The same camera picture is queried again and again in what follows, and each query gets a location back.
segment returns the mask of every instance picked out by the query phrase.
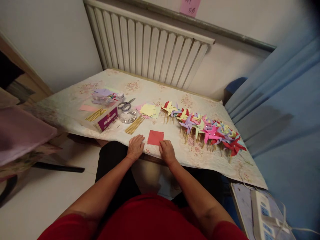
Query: black pants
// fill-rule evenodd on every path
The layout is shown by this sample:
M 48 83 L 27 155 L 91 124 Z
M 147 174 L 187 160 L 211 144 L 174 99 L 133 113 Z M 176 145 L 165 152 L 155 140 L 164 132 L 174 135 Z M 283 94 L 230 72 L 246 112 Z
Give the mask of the black pants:
M 113 169 L 127 155 L 128 147 L 113 141 L 107 143 L 100 150 L 96 182 Z M 212 170 L 184 167 L 199 183 L 222 204 L 223 182 L 221 174 Z M 111 200 L 105 213 L 104 220 L 108 219 L 122 204 L 141 192 L 136 184 L 131 169 L 124 175 L 119 188 Z M 188 206 L 183 193 L 178 194 L 173 200 L 179 208 Z

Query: electrical cord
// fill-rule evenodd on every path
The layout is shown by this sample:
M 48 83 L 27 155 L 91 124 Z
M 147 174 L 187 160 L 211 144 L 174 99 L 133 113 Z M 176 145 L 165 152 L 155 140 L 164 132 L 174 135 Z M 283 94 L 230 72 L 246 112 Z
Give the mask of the electrical cord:
M 241 171 L 240 171 L 240 170 L 241 170 L 241 169 L 239 169 L 239 176 L 240 176 L 240 178 L 241 178 L 244 186 L 245 186 L 246 188 L 248 188 L 249 190 L 255 190 L 255 191 L 257 191 L 257 190 L 258 190 L 257 188 L 249 187 L 249 186 L 247 186 L 247 185 L 245 184 L 244 179 L 243 179 L 243 177 L 242 177 L 242 174 L 243 174 L 243 173 L 241 174 Z M 267 193 L 268 193 L 268 194 L 273 198 L 273 200 L 275 201 L 275 198 L 274 198 L 269 192 L 267 192 Z M 318 233 L 318 232 L 316 232 L 316 231 L 314 231 L 314 230 L 312 230 L 312 229 L 309 229 L 309 228 L 294 228 L 294 227 L 290 227 L 290 226 L 288 225 L 287 221 L 286 221 L 286 206 L 283 204 L 283 202 L 281 202 L 281 204 L 283 205 L 283 224 L 282 224 L 281 228 L 279 229 L 279 231 L 278 231 L 278 233 L 277 233 L 277 235 L 276 235 L 276 237 L 275 237 L 275 240 L 278 239 L 278 236 L 279 236 L 280 232 L 283 230 L 284 227 L 288 228 L 288 229 L 291 231 L 291 234 L 292 234 L 292 235 L 293 235 L 293 233 L 292 233 L 292 230 L 293 230 L 293 229 L 294 229 L 294 230 L 298 230 L 298 231 L 309 231 L 309 232 L 313 232 L 313 233 L 315 233 L 315 234 L 320 235 L 320 233 Z

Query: red box label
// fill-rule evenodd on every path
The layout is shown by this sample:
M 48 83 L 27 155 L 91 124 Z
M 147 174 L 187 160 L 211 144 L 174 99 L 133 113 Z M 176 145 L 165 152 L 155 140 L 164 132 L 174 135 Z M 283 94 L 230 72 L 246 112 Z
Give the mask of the red box label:
M 114 108 L 111 112 L 109 112 L 104 118 L 102 118 L 98 125 L 102 131 L 106 130 L 106 128 L 118 117 L 117 108 Z

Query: red shirt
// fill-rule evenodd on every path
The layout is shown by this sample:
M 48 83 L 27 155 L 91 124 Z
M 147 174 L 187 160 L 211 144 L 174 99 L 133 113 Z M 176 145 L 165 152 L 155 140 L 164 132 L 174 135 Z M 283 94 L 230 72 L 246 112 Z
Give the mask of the red shirt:
M 51 224 L 38 240 L 89 240 L 91 232 L 80 215 L 70 214 Z M 206 239 L 190 208 L 179 209 L 158 195 L 140 195 L 125 202 L 107 221 L 98 240 L 106 239 Z M 211 239 L 248 240 L 230 222 L 220 222 Z

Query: floor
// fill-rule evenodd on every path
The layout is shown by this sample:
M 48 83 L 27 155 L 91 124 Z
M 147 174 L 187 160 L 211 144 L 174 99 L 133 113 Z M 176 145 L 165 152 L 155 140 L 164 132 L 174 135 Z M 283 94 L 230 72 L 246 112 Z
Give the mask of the floor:
M 83 173 L 31 168 L 19 177 L 18 189 L 0 208 L 1 239 L 34 240 L 82 193 L 94 184 L 100 148 L 65 141 L 63 150 L 46 162 L 84 167 Z M 132 171 L 142 193 L 172 199 L 181 190 L 165 166 L 138 160 Z

